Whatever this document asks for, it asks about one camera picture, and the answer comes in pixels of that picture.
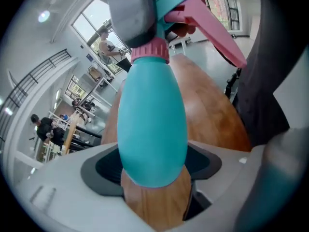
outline tiled floor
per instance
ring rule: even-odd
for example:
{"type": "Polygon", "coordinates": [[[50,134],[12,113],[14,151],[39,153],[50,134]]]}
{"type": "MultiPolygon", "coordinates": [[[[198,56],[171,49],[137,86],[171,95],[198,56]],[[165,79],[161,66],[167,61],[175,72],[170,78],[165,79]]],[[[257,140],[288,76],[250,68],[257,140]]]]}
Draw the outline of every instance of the tiled floor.
{"type": "MultiPolygon", "coordinates": [[[[249,38],[238,37],[235,39],[237,45],[240,47],[244,56],[247,57],[254,41],[249,38]]],[[[176,54],[183,53],[181,45],[176,47],[176,54]]],[[[171,56],[174,55],[172,49],[169,50],[171,56]]],[[[209,41],[190,43],[187,45],[186,56],[190,58],[195,64],[197,64],[204,72],[206,72],[218,85],[218,87],[224,92],[226,87],[226,81],[236,71],[236,68],[226,62],[225,59],[217,52],[209,41]]],[[[118,89],[122,80],[126,78],[126,73],[119,73],[112,81],[112,85],[118,89]]],[[[233,90],[237,87],[237,82],[233,86],[233,90]]],[[[110,87],[106,86],[104,89],[97,89],[97,94],[106,99],[109,103],[113,103],[116,92],[110,87]]],[[[102,133],[105,123],[109,115],[110,106],[101,103],[96,107],[95,119],[86,125],[88,130],[96,133],[102,133]]]]}

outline ceiling light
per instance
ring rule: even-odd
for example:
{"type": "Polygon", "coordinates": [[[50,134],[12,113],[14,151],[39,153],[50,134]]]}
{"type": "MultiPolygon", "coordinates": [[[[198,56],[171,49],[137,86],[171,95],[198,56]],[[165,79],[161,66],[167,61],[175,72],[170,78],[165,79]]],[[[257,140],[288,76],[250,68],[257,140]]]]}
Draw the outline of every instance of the ceiling light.
{"type": "Polygon", "coordinates": [[[56,93],[56,100],[58,100],[58,98],[59,98],[59,90],[56,93]]]}
{"type": "Polygon", "coordinates": [[[38,21],[39,22],[44,22],[47,21],[47,19],[49,18],[50,12],[48,10],[43,11],[39,17],[38,17],[38,21]]]}
{"type": "Polygon", "coordinates": [[[13,114],[13,112],[11,111],[11,109],[8,108],[8,107],[6,107],[6,108],[4,109],[4,111],[5,111],[9,116],[11,116],[11,115],[13,114]]]}

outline black shorts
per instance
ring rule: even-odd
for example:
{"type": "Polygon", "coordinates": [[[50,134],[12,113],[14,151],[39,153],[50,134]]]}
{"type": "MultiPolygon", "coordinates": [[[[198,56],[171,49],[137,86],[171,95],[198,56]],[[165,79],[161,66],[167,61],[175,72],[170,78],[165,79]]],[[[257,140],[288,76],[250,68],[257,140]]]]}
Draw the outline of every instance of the black shorts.
{"type": "Polygon", "coordinates": [[[117,63],[117,65],[125,70],[126,72],[129,72],[130,68],[131,68],[131,63],[129,62],[129,60],[127,60],[127,58],[121,60],[120,62],[117,63]]]}

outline wooden table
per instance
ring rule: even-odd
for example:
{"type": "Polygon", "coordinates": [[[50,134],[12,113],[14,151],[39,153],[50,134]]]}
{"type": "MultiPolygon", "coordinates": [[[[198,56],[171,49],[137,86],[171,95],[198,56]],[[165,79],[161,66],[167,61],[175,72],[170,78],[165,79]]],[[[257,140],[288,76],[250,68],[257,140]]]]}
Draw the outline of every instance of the wooden table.
{"type": "MultiPolygon", "coordinates": [[[[186,111],[188,139],[209,145],[250,151],[250,141],[236,110],[213,80],[182,54],[170,59],[186,111]]],[[[107,121],[102,144],[117,142],[117,116],[122,83],[107,121]]],[[[164,188],[142,188],[122,173],[126,203],[157,231],[182,224],[190,193],[190,175],[180,176],[164,188]]]]}

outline metal railing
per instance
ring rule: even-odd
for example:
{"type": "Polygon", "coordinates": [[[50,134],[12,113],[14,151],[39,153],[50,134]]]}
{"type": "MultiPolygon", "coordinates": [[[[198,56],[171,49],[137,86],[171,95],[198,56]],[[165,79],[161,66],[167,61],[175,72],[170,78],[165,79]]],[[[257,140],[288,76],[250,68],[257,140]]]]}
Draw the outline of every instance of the metal railing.
{"type": "Polygon", "coordinates": [[[0,161],[2,164],[3,149],[10,124],[33,88],[59,64],[71,58],[66,49],[52,55],[30,71],[10,92],[0,109],[0,161]]]}

